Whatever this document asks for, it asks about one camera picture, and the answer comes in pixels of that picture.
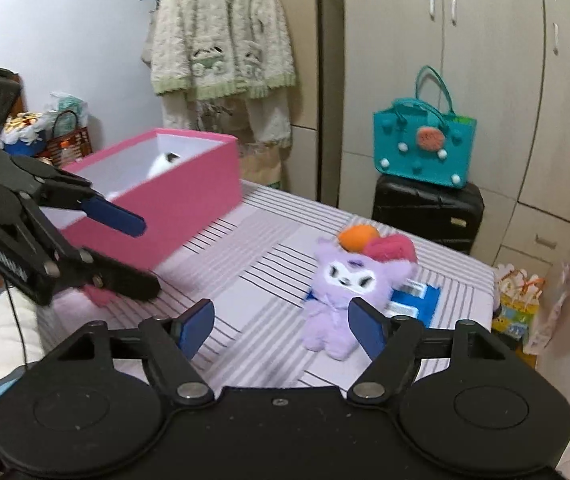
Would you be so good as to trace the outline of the blue tissue pack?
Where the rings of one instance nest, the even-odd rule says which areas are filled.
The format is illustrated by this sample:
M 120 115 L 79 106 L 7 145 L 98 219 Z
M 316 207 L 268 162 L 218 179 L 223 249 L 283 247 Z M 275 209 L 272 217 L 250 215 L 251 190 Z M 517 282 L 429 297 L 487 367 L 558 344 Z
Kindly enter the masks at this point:
M 410 280 L 392 291 L 386 312 L 388 316 L 416 318 L 428 327 L 436 313 L 439 297 L 439 287 Z

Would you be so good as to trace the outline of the purple plush toy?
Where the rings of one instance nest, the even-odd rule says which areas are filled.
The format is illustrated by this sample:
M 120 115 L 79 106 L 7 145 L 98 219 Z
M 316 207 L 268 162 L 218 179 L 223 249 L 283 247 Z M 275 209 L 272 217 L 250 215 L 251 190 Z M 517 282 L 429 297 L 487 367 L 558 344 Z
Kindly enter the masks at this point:
M 302 304 L 303 346 L 343 361 L 358 347 L 348 321 L 350 301 L 365 300 L 384 311 L 392 292 L 415 277 L 417 264 L 407 259 L 378 261 L 347 252 L 335 240 L 320 238 L 314 249 L 317 270 Z

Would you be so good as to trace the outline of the orange sponge egg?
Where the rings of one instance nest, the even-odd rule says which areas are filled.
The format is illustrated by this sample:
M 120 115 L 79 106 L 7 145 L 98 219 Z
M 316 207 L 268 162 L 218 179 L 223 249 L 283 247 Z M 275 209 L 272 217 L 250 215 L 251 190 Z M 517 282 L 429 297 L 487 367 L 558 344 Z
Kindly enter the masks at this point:
M 363 252 L 371 240 L 379 237 L 378 229 L 368 224 L 355 224 L 337 235 L 338 244 L 347 252 Z

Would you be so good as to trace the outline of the woven basket bag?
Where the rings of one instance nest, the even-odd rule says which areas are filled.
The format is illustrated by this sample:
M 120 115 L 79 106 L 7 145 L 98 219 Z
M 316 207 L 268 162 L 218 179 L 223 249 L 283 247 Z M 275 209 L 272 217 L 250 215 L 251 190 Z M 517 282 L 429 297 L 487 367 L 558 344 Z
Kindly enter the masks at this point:
M 57 134 L 57 128 L 64 118 L 73 119 L 72 129 Z M 64 167 L 93 153 L 93 146 L 86 127 L 80 125 L 79 116 L 73 110 L 63 110 L 55 119 L 52 137 L 46 142 L 43 156 L 54 166 Z

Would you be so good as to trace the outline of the pink fluffy puff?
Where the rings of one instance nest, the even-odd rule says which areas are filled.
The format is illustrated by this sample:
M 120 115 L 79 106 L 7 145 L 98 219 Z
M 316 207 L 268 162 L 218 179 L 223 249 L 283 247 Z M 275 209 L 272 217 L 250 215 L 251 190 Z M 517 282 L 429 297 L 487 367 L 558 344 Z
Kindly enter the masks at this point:
M 407 260 L 417 263 L 415 247 L 409 237 L 396 233 L 372 238 L 362 251 L 363 255 L 379 262 Z

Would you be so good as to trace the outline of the white plush in box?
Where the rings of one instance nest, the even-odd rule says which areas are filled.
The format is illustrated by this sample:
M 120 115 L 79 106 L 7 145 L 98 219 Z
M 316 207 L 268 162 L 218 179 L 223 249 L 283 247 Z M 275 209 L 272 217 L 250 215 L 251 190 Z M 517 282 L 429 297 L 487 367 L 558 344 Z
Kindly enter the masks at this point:
M 181 157 L 178 154 L 172 152 L 166 152 L 159 154 L 151 164 L 147 173 L 147 179 L 151 180 L 155 177 L 160 176 L 164 172 L 171 170 L 175 165 L 181 162 Z

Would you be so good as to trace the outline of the striped pink bed sheet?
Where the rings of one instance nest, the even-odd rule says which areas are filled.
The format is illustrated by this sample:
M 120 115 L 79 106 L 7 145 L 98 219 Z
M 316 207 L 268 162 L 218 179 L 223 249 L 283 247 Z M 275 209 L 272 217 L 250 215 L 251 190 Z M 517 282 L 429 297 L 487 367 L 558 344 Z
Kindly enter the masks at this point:
M 357 349 L 338 362 L 303 348 L 302 301 L 317 267 L 317 239 L 334 237 L 360 221 L 330 206 L 246 184 L 237 208 L 157 266 L 161 292 L 154 301 L 114 298 L 97 307 L 81 292 L 67 292 L 38 314 L 43 346 L 52 350 L 88 321 L 130 328 L 151 316 L 174 318 L 208 298 L 215 304 L 215 324 L 192 363 L 213 390 L 347 390 L 369 358 Z

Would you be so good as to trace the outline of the pink storage box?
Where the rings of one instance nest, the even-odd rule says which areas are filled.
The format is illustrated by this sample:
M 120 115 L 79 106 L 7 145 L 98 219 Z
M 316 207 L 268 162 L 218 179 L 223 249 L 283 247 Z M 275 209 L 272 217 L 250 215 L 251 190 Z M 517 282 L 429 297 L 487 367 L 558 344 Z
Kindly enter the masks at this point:
M 178 154 L 181 162 L 148 180 L 154 159 L 166 152 Z M 111 203 L 143 217 L 146 231 L 131 237 L 81 211 L 46 208 L 47 218 L 72 245 L 144 270 L 157 268 L 242 201 L 237 141 L 226 134 L 153 129 L 64 170 L 91 181 Z

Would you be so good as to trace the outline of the colourful gift bag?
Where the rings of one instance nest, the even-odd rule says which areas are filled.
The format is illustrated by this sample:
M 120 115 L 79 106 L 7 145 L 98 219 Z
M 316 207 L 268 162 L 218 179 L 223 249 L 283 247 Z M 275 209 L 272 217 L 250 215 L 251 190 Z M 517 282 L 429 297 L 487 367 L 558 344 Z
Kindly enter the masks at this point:
M 546 279 L 538 274 L 528 274 L 513 264 L 498 264 L 494 276 L 497 304 L 492 315 L 492 330 L 511 348 L 520 347 L 525 354 L 538 356 L 542 347 L 535 334 L 535 320 L 540 313 Z

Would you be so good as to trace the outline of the black suitcase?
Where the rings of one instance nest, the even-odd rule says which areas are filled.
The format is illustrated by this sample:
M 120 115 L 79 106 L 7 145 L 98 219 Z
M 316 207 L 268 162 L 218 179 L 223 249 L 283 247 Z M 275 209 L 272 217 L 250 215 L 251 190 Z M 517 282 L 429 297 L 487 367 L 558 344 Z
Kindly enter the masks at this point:
M 381 174 L 372 219 L 469 255 L 484 211 L 482 193 L 471 182 L 447 188 Z

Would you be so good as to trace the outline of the clear plastic bag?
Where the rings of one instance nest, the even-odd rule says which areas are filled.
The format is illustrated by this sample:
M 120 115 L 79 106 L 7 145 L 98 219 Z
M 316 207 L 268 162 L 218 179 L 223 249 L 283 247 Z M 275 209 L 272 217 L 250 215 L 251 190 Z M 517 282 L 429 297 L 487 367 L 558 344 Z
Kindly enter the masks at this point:
M 555 263 L 544 278 L 539 308 L 523 339 L 523 351 L 528 356 L 539 356 L 550 344 L 563 308 L 570 299 L 570 261 Z

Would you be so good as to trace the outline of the brown paper bag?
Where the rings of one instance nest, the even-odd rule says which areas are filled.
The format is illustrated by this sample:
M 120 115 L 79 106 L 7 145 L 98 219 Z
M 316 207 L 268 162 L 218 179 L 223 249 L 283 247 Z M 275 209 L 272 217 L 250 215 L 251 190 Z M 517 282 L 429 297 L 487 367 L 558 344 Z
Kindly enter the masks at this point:
M 275 144 L 243 144 L 238 148 L 239 172 L 243 180 L 280 188 L 282 162 Z

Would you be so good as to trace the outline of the teal felt handbag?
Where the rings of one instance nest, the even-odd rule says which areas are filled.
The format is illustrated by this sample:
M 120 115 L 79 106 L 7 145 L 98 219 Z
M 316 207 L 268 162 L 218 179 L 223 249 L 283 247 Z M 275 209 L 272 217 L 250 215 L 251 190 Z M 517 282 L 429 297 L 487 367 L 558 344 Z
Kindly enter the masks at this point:
M 446 99 L 444 112 L 419 97 L 430 76 Z M 477 120 L 456 114 L 449 88 L 436 68 L 416 75 L 414 96 L 396 99 L 373 114 L 373 162 L 381 174 L 447 188 L 464 188 L 473 153 Z

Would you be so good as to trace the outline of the white fuzzy cardigan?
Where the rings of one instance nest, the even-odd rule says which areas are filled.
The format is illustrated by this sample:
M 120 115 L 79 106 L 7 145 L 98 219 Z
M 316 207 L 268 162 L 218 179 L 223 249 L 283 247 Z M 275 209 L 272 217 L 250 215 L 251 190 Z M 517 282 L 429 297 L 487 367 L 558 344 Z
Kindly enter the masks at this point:
M 158 0 L 148 46 L 165 127 L 194 129 L 198 104 L 237 101 L 256 143 L 291 145 L 297 77 L 281 0 Z

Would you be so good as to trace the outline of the beige wardrobe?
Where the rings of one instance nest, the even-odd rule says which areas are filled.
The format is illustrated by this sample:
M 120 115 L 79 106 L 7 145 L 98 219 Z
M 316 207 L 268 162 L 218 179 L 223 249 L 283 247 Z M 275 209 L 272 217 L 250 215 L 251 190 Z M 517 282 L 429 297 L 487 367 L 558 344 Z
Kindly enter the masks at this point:
M 419 93 L 476 119 L 472 255 L 546 272 L 570 258 L 570 0 L 343 0 L 340 207 L 370 216 L 373 116 Z

